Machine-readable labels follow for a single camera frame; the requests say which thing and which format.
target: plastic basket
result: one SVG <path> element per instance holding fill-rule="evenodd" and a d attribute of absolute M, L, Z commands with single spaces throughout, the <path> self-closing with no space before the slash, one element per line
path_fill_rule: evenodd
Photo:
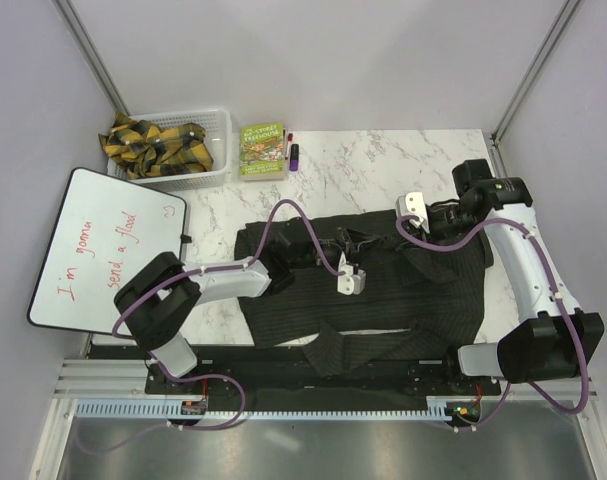
<path fill-rule="evenodd" d="M 107 174 L 109 176 L 145 185 L 162 192 L 218 187 L 225 183 L 226 175 L 232 164 L 232 119 L 230 118 L 230 112 L 222 109 L 200 112 L 169 112 L 137 115 L 132 118 L 135 120 L 150 120 L 162 128 L 176 127 L 188 122 L 198 123 L 206 131 L 204 143 L 210 155 L 212 155 L 212 171 L 129 180 L 127 172 L 110 158 L 107 164 Z"/>

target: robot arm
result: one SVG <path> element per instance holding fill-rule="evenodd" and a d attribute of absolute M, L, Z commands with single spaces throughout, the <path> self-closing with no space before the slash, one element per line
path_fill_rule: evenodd
<path fill-rule="evenodd" d="M 468 160 L 453 170 L 459 201 L 435 210 L 420 211 L 412 202 L 420 194 L 410 193 L 397 203 L 399 216 L 416 216 L 409 233 L 419 236 L 419 228 L 437 240 L 458 238 L 484 220 L 485 227 L 501 256 L 514 290 L 520 325 L 498 343 L 475 344 L 458 349 L 458 364 L 468 376 L 503 377 L 524 383 L 579 374 L 575 346 L 557 303 L 561 298 L 577 330 L 586 361 L 589 362 L 603 335 L 598 313 L 584 313 L 550 260 L 536 224 L 532 198 L 520 178 L 495 179 L 485 160 Z M 425 228 L 428 220 L 429 230 Z M 513 222 L 512 225 L 501 220 Z M 529 232 L 523 233 L 521 225 Z M 528 236 L 536 236 L 537 252 Z M 547 258 L 549 272 L 541 261 Z M 555 289 L 549 281 L 554 277 Z"/>
<path fill-rule="evenodd" d="M 337 291 L 359 294 L 365 286 L 365 272 L 348 262 L 362 253 L 375 239 L 339 229 L 339 240 L 322 240 L 325 260 L 334 264 Z M 309 268 L 320 263 L 309 234 L 300 219 L 288 222 L 256 261 L 253 257 L 208 265 L 183 265 L 171 252 L 158 255 L 114 297 L 123 314 L 141 297 L 158 285 L 176 277 L 168 285 L 140 304 L 126 317 L 125 323 L 137 345 L 160 361 L 175 377 L 181 377 L 197 365 L 197 359 L 180 328 L 190 311 L 198 305 L 235 297 L 274 295 L 294 282 L 291 268 Z"/>

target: whiteboard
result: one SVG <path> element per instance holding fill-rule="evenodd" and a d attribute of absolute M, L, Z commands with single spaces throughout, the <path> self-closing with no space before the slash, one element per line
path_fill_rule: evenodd
<path fill-rule="evenodd" d="M 28 310 L 36 326 L 110 333 L 114 295 L 162 252 L 181 250 L 179 197 L 72 171 Z M 127 333 L 125 326 L 120 330 Z"/>

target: red wire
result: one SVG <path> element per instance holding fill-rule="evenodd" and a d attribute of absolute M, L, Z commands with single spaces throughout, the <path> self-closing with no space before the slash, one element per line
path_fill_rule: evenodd
<path fill-rule="evenodd" d="M 481 403 L 481 397 L 483 397 L 483 390 L 481 389 L 480 385 L 475 385 L 476 387 L 476 400 L 474 401 L 474 405 L 472 405 L 472 408 L 476 407 L 479 403 Z"/>

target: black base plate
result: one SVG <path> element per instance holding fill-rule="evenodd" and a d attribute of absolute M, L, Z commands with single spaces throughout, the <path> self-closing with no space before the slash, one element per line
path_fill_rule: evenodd
<path fill-rule="evenodd" d="M 499 395 L 488 377 L 456 375 L 440 360 L 375 360 L 348 374 L 319 377 L 300 347 L 256 349 L 251 346 L 195 348 L 199 365 L 191 375 L 218 373 L 236 379 L 247 393 L 246 410 L 262 411 L 387 411 L 423 410 L 429 396 Z M 136 347 L 93 346 L 91 359 L 147 359 Z M 200 395 L 203 385 L 174 384 L 150 366 L 145 393 Z M 239 394 L 228 382 L 209 381 L 212 411 L 233 411 Z"/>

